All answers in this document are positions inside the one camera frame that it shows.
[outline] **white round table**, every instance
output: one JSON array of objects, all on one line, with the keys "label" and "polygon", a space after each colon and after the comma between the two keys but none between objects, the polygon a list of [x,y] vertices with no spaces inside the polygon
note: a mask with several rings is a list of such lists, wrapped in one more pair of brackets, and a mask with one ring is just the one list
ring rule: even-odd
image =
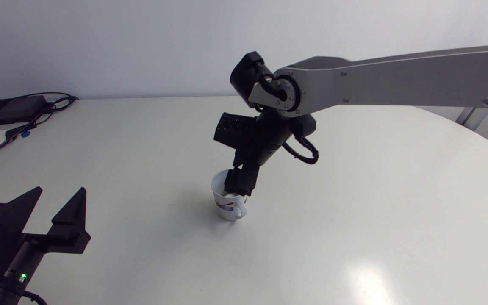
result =
[{"label": "white round table", "polygon": [[238,97],[81,100],[0,151],[0,202],[44,189],[25,232],[88,192],[85,253],[45,255],[28,290],[49,305],[488,304],[486,139],[413,107],[329,108],[308,137],[319,162],[278,151],[227,222],[209,186],[233,160],[212,140],[224,111],[256,115]]}]

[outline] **power cord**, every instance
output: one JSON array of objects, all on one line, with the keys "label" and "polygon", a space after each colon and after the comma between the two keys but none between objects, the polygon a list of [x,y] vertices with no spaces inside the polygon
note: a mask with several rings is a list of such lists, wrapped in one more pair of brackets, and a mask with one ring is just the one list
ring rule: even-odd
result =
[{"label": "power cord", "polygon": [[24,291],[24,294],[22,294],[22,297],[27,297],[31,299],[31,301],[37,302],[39,305],[48,305],[42,297],[39,297],[39,295],[36,295],[35,293],[31,293],[29,291]]},{"label": "power cord", "polygon": [[[44,94],[60,94],[60,95],[65,95],[65,97],[62,97],[62,98],[56,100],[55,102],[48,103],[48,106],[46,108],[44,108],[41,112],[39,112],[39,114],[37,116],[35,116],[35,118],[33,118],[33,120],[31,120],[29,123],[23,125],[22,128],[17,128],[17,131],[15,133],[13,133],[12,135],[9,135],[7,137],[7,139],[2,144],[0,144],[0,149],[2,149],[6,145],[8,145],[12,141],[14,141],[16,139],[16,137],[18,135],[20,135],[21,133],[24,133],[25,131],[28,131],[29,129],[35,128],[38,124],[45,123],[48,119],[50,119],[50,117],[55,112],[60,112],[60,111],[63,111],[65,109],[69,108],[69,106],[71,106],[76,100],[79,99],[76,96],[70,95],[68,93],[63,93],[63,92],[39,92],[39,93],[31,93],[31,94],[26,94],[26,95],[21,95],[19,97],[11,98],[11,99],[19,99],[19,98],[31,97],[31,96],[34,96],[34,95],[44,95]],[[64,106],[61,106],[59,108],[58,108],[58,106],[56,106],[57,104],[59,104],[61,102],[64,102],[66,100],[68,101],[68,103],[65,104]],[[41,116],[43,116],[44,114],[49,114],[49,116],[45,120],[43,120],[42,122],[39,122],[37,124],[36,123],[37,120],[39,120],[39,118]]]}]

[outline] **robotic arm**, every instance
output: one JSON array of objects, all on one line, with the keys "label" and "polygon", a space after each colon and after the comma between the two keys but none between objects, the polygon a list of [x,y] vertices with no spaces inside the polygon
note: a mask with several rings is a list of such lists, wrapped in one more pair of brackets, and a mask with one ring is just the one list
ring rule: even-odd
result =
[{"label": "robotic arm", "polygon": [[[259,167],[280,146],[303,162],[317,162],[318,151],[306,139],[316,129],[312,112],[340,104],[488,108],[488,46],[354,62],[313,57],[275,73],[251,52],[237,64],[230,81],[260,114],[224,113],[214,140],[236,150],[225,191],[251,195]],[[285,143],[291,135],[312,158]]]}]

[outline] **colored stripe on mug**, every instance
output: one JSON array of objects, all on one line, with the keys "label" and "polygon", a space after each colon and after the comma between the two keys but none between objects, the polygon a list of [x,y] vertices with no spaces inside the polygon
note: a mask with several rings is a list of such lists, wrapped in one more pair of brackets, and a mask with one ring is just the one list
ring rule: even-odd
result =
[{"label": "colored stripe on mug", "polygon": [[225,210],[225,211],[233,211],[234,210],[234,207],[228,207],[229,205],[232,205],[234,202],[231,202],[231,203],[227,203],[226,205],[222,206],[221,204],[217,203],[216,201],[216,205],[218,207],[220,207],[222,210]]}]

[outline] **black power supply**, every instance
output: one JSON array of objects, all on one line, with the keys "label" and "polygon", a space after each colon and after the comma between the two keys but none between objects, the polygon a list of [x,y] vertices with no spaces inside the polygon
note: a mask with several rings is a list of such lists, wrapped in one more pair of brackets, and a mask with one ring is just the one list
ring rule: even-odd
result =
[{"label": "black power supply", "polygon": [[31,122],[48,106],[42,95],[0,99],[0,125]]}]

